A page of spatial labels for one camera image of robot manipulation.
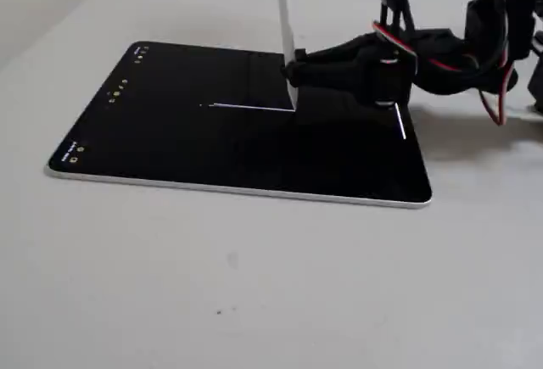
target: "black tablet screen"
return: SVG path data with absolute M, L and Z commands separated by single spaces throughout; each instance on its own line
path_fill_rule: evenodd
M 429 201 L 407 108 L 364 108 L 348 94 L 302 88 L 294 112 L 282 59 L 134 44 L 49 167 L 72 176 Z

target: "cable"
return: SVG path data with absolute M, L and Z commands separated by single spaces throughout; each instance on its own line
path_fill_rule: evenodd
M 488 99 L 484 95 L 482 91 L 479 90 L 479 96 L 481 97 L 481 102 L 483 102 L 483 106 L 486 109 L 486 112 L 489 114 L 490 118 L 494 123 L 496 123 L 498 126 L 503 126 L 506 124 L 507 121 L 507 115 L 505 111 L 505 102 L 506 102 L 506 96 L 507 96 L 507 87 L 509 86 L 509 80 L 511 79 L 511 75 L 514 71 L 514 65 L 509 64 L 509 68 L 506 71 L 505 76 L 503 77 L 503 82 L 501 84 L 501 90 L 498 95 L 498 113 L 496 113 L 491 107 Z

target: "white tabletop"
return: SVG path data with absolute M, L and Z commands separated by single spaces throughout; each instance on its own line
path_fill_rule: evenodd
M 468 0 L 411 0 L 462 34 Z M 294 0 L 299 47 L 370 29 L 378 0 Z M 0 366 L 543 366 L 543 124 L 521 63 L 497 128 L 419 90 L 419 211 L 47 177 L 131 42 L 280 51 L 276 0 L 87 0 L 0 73 Z

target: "white rod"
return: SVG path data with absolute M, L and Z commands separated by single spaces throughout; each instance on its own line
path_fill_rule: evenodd
M 290 23 L 290 0 L 279 0 L 279 19 L 281 20 L 281 37 L 283 38 L 283 54 L 285 64 L 295 60 L 294 32 Z M 294 109 L 298 106 L 298 89 L 287 81 L 288 95 Z

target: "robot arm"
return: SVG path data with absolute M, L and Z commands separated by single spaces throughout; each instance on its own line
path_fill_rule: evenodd
M 504 123 L 484 93 L 501 96 L 516 84 L 513 65 L 529 55 L 536 0 L 473 0 L 464 39 L 448 29 L 417 30 L 409 0 L 381 2 L 375 33 L 318 53 L 298 51 L 283 71 L 291 84 L 351 92 L 360 104 L 379 107 L 407 103 L 399 99 L 412 83 L 441 95 L 477 88 L 494 122 Z

